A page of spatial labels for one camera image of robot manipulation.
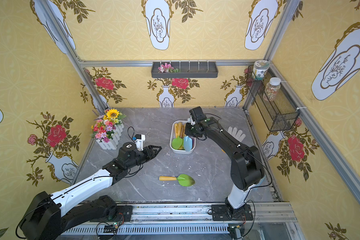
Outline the light green trowel wooden handle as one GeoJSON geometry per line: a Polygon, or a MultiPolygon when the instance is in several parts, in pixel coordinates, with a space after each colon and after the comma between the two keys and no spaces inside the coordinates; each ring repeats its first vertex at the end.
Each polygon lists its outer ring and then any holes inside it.
{"type": "Polygon", "coordinates": [[[185,136],[185,125],[182,125],[180,137],[183,139],[185,136]]]}

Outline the light blue shovel pale handle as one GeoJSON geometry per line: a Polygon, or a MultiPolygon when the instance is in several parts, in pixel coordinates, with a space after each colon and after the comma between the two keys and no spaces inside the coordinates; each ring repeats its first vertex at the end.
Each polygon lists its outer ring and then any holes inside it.
{"type": "Polygon", "coordinates": [[[186,152],[190,152],[193,149],[193,140],[189,136],[184,137],[183,147],[186,152]]]}

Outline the yellow scoop with yellow handle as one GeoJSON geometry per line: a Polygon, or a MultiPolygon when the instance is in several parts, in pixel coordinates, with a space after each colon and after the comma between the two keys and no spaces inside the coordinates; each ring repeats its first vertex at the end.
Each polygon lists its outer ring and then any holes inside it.
{"type": "Polygon", "coordinates": [[[175,123],[175,138],[178,138],[178,137],[179,137],[178,130],[179,130],[178,123],[175,123]]]}

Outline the green shovel yellow handle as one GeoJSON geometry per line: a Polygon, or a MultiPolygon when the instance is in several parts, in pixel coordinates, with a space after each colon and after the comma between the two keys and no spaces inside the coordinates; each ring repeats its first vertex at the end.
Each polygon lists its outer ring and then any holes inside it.
{"type": "Polygon", "coordinates": [[[178,138],[174,138],[174,139],[172,140],[172,148],[175,149],[175,150],[180,149],[181,146],[182,146],[182,144],[183,144],[183,139],[180,137],[181,129],[182,129],[182,122],[178,122],[178,126],[179,126],[179,130],[178,130],[179,137],[178,137],[178,138]]]}

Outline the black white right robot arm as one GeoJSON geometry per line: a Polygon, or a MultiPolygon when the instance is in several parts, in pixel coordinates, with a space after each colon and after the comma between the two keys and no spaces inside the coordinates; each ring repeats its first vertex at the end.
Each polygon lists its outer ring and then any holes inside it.
{"type": "Polygon", "coordinates": [[[237,213],[246,204],[250,191],[260,187],[260,182],[265,177],[265,167],[259,149],[235,139],[218,120],[208,118],[201,107],[191,109],[190,116],[194,124],[186,124],[186,135],[212,140],[231,160],[230,176],[234,185],[226,204],[232,214],[237,213]]]}

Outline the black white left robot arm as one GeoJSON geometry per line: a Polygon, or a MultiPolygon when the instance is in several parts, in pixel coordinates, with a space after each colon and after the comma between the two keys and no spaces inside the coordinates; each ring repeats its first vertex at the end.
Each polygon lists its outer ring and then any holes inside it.
{"type": "Polygon", "coordinates": [[[55,193],[37,194],[17,229],[26,240],[55,240],[82,223],[115,215],[117,204],[109,196],[82,202],[126,178],[131,168],[154,159],[161,150],[160,146],[149,145],[140,151],[133,142],[123,144],[118,156],[93,175],[55,193]]]}

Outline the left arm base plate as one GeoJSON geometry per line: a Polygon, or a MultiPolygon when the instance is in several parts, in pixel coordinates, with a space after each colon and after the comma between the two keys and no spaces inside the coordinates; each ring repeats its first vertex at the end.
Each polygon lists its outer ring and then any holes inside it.
{"type": "Polygon", "coordinates": [[[132,213],[133,206],[131,205],[116,206],[105,217],[93,219],[90,222],[130,222],[132,213]]]}

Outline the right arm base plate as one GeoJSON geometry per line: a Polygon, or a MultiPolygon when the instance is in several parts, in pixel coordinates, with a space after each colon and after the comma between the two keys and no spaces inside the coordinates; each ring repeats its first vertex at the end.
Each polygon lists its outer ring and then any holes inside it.
{"type": "Polygon", "coordinates": [[[212,216],[213,221],[252,221],[253,211],[248,204],[244,204],[238,209],[233,209],[229,205],[212,205],[208,210],[208,215],[212,216]]]}

